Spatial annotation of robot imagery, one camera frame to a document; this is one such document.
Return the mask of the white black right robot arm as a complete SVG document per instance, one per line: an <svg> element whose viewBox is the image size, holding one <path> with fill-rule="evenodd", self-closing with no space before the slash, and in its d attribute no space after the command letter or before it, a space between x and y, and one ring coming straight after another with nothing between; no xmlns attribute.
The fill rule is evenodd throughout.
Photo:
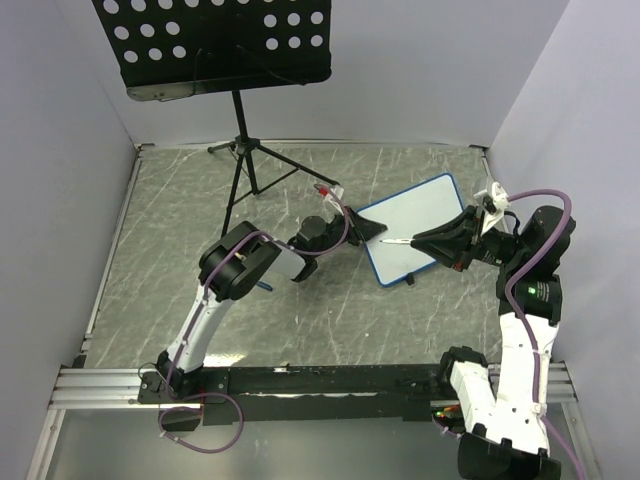
<svg viewBox="0 0 640 480"><path fill-rule="evenodd" d="M499 269L496 296L502 353L496 385L485 356L452 347L441 358L438 390L458 398L457 469L464 479L558 479L545 416L549 365L559 331L562 288L556 273L575 220L537 208L519 233L485 230L469 206L453 220L413 236L410 246L455 271L478 260Z"/></svg>

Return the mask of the blue framed whiteboard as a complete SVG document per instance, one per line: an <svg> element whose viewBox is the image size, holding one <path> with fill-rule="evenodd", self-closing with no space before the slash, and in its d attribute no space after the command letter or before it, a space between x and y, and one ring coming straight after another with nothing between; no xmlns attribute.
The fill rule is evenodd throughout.
<svg viewBox="0 0 640 480"><path fill-rule="evenodd" d="M454 177L443 173L358 211L387 230L366 242L366 252L378 283L391 287L433 265L436 261L408 245L390 239L410 239L454 219L464 208Z"/></svg>

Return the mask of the white blue whiteboard marker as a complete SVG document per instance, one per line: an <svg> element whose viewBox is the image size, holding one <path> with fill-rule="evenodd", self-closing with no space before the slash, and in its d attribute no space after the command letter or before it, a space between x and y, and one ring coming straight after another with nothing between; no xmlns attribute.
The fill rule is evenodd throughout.
<svg viewBox="0 0 640 480"><path fill-rule="evenodd" d="M391 245L410 245L411 242L412 242L412 239L391 239L391 238L386 238L386 239L379 240L379 243L391 244Z"/></svg>

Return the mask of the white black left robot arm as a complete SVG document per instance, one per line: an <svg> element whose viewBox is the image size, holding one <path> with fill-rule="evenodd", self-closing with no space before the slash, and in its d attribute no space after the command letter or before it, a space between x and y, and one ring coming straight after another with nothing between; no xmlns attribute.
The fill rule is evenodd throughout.
<svg viewBox="0 0 640 480"><path fill-rule="evenodd" d="M177 402L194 396L207 348L224 316L266 273L300 283L315 272L319 257L345 243L360 246L387 230L387 225L349 207L331 221L320 216L304 218L286 242L248 221L238 224L199 259L195 300L179 334L155 364L162 390Z"/></svg>

